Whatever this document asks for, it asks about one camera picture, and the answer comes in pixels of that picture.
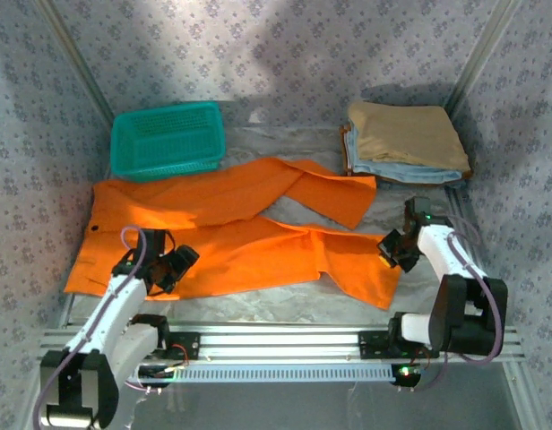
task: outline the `plastic basket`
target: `plastic basket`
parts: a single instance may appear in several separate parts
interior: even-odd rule
[[[127,112],[111,132],[115,176],[147,182],[218,168],[226,152],[215,102],[196,102]]]

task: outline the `folded towel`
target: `folded towel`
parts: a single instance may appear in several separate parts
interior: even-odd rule
[[[459,170],[414,166],[406,163],[377,162],[358,157],[356,141],[358,129],[350,125],[351,130],[344,134],[347,157],[354,173],[377,175],[404,184],[446,184],[461,179]]]
[[[349,107],[358,129],[358,156],[469,172],[467,154],[439,106],[398,107],[358,101]]]
[[[382,309],[392,302],[400,271],[380,260],[382,236],[291,226],[260,215],[286,195],[355,228],[375,197],[372,176],[337,176],[310,160],[269,158],[146,184],[105,181],[94,186],[94,195],[67,293],[104,294],[125,253],[119,232],[136,224],[170,229],[177,244],[201,256],[170,296],[155,299],[219,296],[317,280],[326,272],[350,296]],[[134,235],[126,239],[134,243]]]

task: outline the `patterned wall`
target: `patterned wall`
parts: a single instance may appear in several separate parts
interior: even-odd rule
[[[115,113],[221,100],[232,125],[443,104],[495,2],[55,0]]]
[[[106,129],[32,3],[0,1],[0,429],[19,428],[40,330],[81,242]]]
[[[522,3],[455,124],[477,172],[488,267],[514,295],[552,425],[552,2]]]

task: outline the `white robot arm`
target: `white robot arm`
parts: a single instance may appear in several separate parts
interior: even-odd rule
[[[170,348],[166,318],[137,312],[154,284],[170,293],[198,254],[186,245],[164,254],[165,230],[139,233],[144,249],[129,250],[114,267],[87,323],[63,350],[43,357],[35,409],[41,425],[106,428],[125,380],[155,349]]]
[[[392,342],[427,346],[435,351],[496,356],[500,352],[507,287],[491,279],[461,246],[451,221],[431,214],[430,202],[415,197],[405,203],[404,234],[392,231],[379,244],[392,266],[410,271],[420,255],[431,263],[440,288],[431,314],[397,313]],[[472,303],[481,312],[465,314]]]

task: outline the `orange cloth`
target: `orange cloth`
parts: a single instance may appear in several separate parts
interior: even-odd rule
[[[290,226],[259,213],[282,195],[348,228],[375,197],[372,176],[344,177],[310,160],[259,159],[242,166],[147,184],[94,186],[91,221],[65,292],[103,295],[125,249],[122,227],[167,228],[201,256],[170,296],[220,296],[317,280],[327,272],[350,296],[386,309],[399,270],[384,266],[381,236],[316,225]],[[134,243],[135,233],[127,237]]]

